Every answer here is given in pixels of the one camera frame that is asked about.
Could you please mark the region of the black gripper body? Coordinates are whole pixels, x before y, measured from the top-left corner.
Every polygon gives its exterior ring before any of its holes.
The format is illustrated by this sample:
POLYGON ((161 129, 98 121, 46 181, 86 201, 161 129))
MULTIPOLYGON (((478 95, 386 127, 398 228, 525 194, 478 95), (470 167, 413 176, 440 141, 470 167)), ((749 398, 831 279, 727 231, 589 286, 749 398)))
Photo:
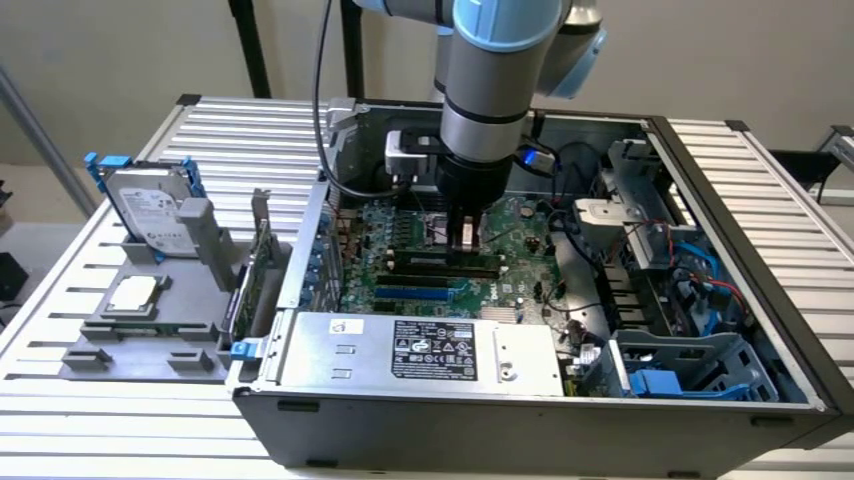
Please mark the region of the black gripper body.
POLYGON ((456 155, 441 156, 437 166, 437 188, 450 206, 485 208, 505 194, 513 160, 473 162, 456 155))

